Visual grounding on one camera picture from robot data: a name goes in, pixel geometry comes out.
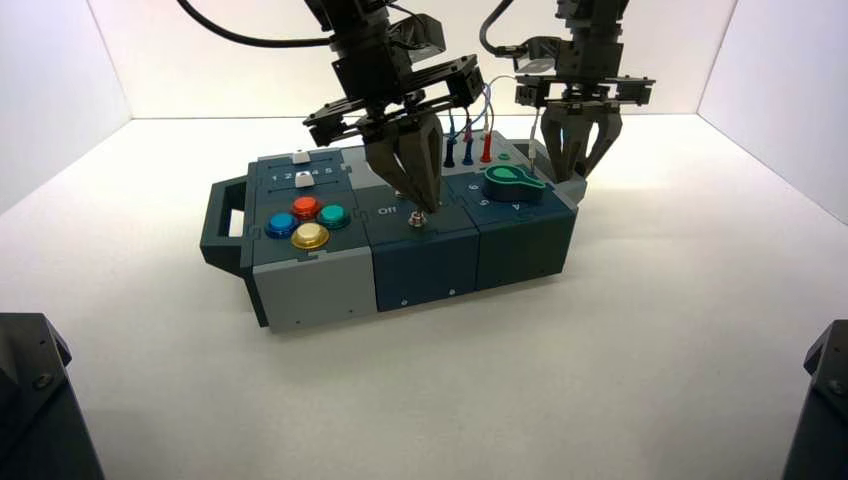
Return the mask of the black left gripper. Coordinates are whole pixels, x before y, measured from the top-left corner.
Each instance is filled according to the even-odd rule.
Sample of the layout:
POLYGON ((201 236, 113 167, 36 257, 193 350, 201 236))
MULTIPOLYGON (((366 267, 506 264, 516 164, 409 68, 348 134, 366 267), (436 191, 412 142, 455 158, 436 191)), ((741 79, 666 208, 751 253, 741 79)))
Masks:
POLYGON ((373 172, 420 210, 435 213, 440 201, 443 133, 432 113, 468 107, 483 93, 477 57, 464 55, 415 71, 415 62, 443 53, 445 42, 336 40, 330 48, 338 55, 332 68, 345 97, 324 104, 303 121, 315 144, 328 146, 356 135, 365 137, 366 160, 373 172), (375 130, 416 117, 399 132, 371 136, 375 130))

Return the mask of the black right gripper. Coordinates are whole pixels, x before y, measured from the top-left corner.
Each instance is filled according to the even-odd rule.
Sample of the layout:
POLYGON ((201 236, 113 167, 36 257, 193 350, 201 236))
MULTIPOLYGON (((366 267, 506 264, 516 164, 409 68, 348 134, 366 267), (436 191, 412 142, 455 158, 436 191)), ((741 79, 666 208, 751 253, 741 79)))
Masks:
MULTIPOLYGON (((515 102, 545 107, 551 102, 605 102, 645 105, 656 81, 621 75, 624 45, 601 40, 531 38, 514 60, 515 102)), ((555 182, 577 171, 587 178, 622 130, 620 107, 602 104, 582 111, 549 105, 541 120, 555 182)))

